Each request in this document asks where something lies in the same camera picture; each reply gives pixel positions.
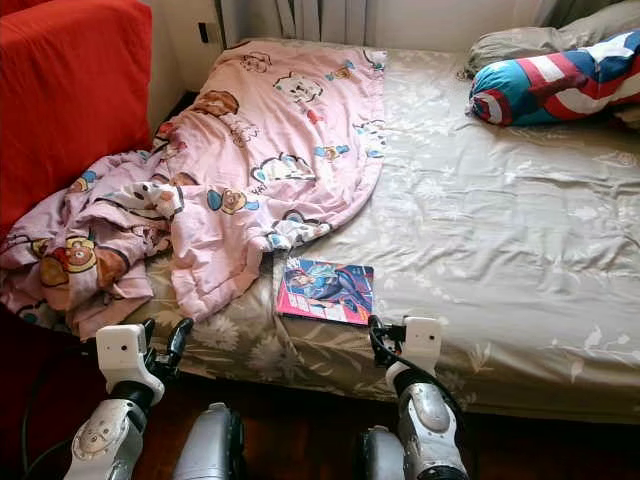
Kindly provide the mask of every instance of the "wall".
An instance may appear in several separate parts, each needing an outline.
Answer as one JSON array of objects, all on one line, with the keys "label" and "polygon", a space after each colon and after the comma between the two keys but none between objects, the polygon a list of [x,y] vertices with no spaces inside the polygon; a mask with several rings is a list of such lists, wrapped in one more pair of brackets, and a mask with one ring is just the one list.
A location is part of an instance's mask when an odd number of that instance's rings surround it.
[{"label": "wall", "polygon": [[151,84],[149,85],[149,125],[152,131],[169,114],[185,92],[184,80],[176,56],[162,0],[141,0],[153,12]]},{"label": "wall", "polygon": [[536,25],[556,0],[367,0],[368,45],[467,50],[482,34]]},{"label": "wall", "polygon": [[[213,0],[162,0],[171,43],[178,58],[187,90],[197,92],[222,52],[222,37]],[[203,43],[198,23],[204,23],[209,38]]]}]

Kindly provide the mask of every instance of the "curtain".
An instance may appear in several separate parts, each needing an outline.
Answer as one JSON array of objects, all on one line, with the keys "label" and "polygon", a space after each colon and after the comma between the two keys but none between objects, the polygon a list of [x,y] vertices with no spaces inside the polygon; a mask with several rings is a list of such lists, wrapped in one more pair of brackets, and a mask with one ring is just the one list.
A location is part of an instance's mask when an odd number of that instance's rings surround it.
[{"label": "curtain", "polygon": [[363,45],[367,0],[218,0],[227,47],[247,37]]},{"label": "curtain", "polygon": [[621,0],[557,0],[547,24],[562,27]]}]

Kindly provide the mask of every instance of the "comic book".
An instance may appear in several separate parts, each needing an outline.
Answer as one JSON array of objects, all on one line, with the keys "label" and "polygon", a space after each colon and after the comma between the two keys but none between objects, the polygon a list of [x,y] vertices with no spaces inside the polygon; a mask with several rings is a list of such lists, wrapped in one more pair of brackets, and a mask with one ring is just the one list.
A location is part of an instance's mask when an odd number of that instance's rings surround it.
[{"label": "comic book", "polygon": [[367,326],[372,307],[372,267],[287,259],[276,304],[279,314]]}]

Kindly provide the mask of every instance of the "captain america pillow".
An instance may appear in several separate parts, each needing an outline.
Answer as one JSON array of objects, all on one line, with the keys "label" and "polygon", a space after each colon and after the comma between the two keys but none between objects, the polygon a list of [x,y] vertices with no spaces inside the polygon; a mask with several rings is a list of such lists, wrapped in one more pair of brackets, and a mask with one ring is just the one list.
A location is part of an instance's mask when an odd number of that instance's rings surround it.
[{"label": "captain america pillow", "polygon": [[591,47],[487,65],[469,99],[478,117],[503,126],[576,120],[640,103],[640,29]]}]

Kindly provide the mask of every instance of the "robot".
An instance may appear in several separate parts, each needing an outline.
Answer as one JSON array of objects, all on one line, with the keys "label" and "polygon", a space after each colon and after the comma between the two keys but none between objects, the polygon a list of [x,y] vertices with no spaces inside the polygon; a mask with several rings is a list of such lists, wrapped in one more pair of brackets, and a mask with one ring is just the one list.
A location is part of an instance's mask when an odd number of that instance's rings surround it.
[{"label": "robot", "polygon": [[[65,480],[129,480],[140,453],[150,408],[164,395],[164,383],[178,374],[193,320],[171,332],[167,351],[149,348],[155,323],[117,325],[96,334],[98,365],[107,381],[103,400],[73,438]],[[196,420],[174,480],[244,478],[244,428],[240,417],[214,403]]]},{"label": "robot", "polygon": [[455,443],[461,410],[435,377],[441,330],[431,318],[405,317],[401,325],[383,325],[370,317],[375,362],[387,368],[387,384],[398,396],[400,438],[382,426],[363,434],[356,454],[358,480],[469,480]]},{"label": "robot", "polygon": [[[153,320],[98,331],[98,364],[109,398],[76,433],[65,480],[131,478],[149,409],[162,399],[163,382],[177,375],[192,326],[193,320],[182,320],[163,355],[148,347]],[[401,325],[383,325],[372,316],[369,337],[376,364],[387,368],[387,383],[398,395],[399,438],[381,426],[364,433],[354,475],[359,480],[469,480],[455,443],[460,410],[435,378],[440,323],[406,317]],[[243,448],[240,417],[223,403],[212,403],[194,423],[173,480],[242,480]]]}]

